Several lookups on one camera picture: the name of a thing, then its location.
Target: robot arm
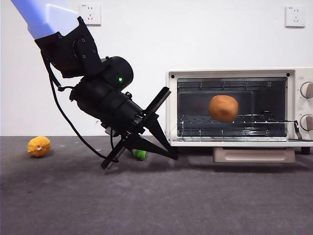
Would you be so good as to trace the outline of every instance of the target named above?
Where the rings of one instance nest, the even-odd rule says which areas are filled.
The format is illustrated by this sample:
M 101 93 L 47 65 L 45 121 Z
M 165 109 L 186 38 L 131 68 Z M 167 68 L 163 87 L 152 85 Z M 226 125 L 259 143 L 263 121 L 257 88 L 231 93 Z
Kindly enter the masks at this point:
M 84 20 L 68 9 L 65 0 L 11 0 L 28 23 L 28 30 L 41 49 L 41 54 L 49 74 L 56 104 L 76 132 L 78 137 L 98 156 L 104 158 L 101 166 L 106 168 L 111 162 L 118 162 L 125 150 L 140 149 L 177 160 L 157 121 L 155 111 L 170 94 L 164 87 L 151 104 L 141 109 L 132 101 L 130 93 L 121 91 L 133 80 L 133 69 L 123 58 L 106 57 L 100 59 L 94 39 Z M 62 87 L 54 76 L 50 65 L 62 73 L 64 78 L 84 76 L 75 87 Z M 99 119 L 109 130 L 111 137 L 121 136 L 121 141 L 105 157 L 97 153 L 76 131 L 58 104 L 53 83 L 59 91 L 71 88 L 69 99 L 76 100 L 85 113 Z M 144 139 L 144 127 L 163 145 L 156 146 Z

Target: wall socket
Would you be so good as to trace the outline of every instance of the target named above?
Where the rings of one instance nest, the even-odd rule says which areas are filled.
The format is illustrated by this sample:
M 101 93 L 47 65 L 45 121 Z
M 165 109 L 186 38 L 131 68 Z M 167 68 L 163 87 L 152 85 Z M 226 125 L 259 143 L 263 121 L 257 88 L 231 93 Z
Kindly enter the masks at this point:
M 305 9 L 298 6 L 286 6 L 286 27 L 305 27 Z
M 86 25 L 101 25 L 101 4 L 100 3 L 81 3 L 80 16 Z

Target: yellow toy fruit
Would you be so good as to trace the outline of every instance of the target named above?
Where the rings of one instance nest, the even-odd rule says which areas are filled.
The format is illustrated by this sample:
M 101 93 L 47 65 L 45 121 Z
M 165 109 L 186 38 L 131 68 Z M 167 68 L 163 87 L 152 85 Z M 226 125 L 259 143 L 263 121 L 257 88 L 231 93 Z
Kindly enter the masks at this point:
M 41 157 L 51 148 L 50 140 L 45 136 L 37 136 L 28 142 L 27 152 L 34 157 Z

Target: orange plush toy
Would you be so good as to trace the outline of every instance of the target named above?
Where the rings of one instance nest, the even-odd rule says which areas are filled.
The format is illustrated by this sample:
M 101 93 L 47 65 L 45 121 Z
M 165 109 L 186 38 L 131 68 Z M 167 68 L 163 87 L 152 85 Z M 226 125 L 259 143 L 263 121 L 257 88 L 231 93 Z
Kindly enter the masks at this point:
M 231 122 L 236 118 L 238 109 L 239 104 L 234 97 L 219 94 L 211 99 L 209 114 L 217 121 Z
M 45 136 L 37 136 L 29 141 L 27 152 L 34 157 L 41 157 L 51 148 L 50 140 Z

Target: green plush vegetable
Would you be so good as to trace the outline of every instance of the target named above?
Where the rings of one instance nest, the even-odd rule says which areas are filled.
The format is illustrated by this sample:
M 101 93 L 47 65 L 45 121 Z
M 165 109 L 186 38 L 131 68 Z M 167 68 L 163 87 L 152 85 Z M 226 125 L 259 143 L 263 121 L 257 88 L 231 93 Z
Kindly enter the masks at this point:
M 143 161 L 146 159 L 147 151 L 135 149 L 133 153 L 134 153 L 134 157 L 139 159 L 140 161 Z

